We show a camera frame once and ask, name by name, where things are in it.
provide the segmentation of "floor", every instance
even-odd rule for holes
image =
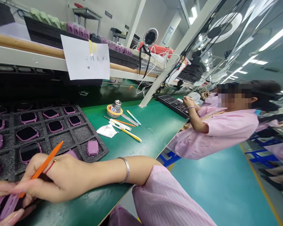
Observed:
[[[197,161],[181,159],[171,173],[217,225],[283,226],[282,193],[261,181],[270,206],[240,145]],[[121,205],[137,218],[131,191]]]

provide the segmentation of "white paper sign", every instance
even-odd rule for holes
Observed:
[[[108,44],[61,35],[70,80],[110,79]]]

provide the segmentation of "black hair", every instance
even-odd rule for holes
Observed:
[[[270,111],[275,105],[270,100],[275,100],[276,94],[281,91],[279,83],[273,80],[253,80],[246,83],[226,83],[218,85],[218,93],[235,94],[243,93],[246,98],[256,97],[252,109]]]
[[[259,123],[267,123],[273,120],[278,120],[278,122],[283,121],[283,114],[272,115],[269,117],[259,118]]]

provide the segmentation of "white tissue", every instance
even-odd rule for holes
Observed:
[[[109,124],[107,126],[102,126],[101,128],[99,128],[97,130],[97,133],[101,134],[101,135],[103,135],[105,137],[112,138],[118,132],[116,132],[115,129],[113,128],[113,126]]]

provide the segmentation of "green floor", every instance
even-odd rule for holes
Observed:
[[[218,226],[278,226],[239,145],[180,159],[171,172]]]

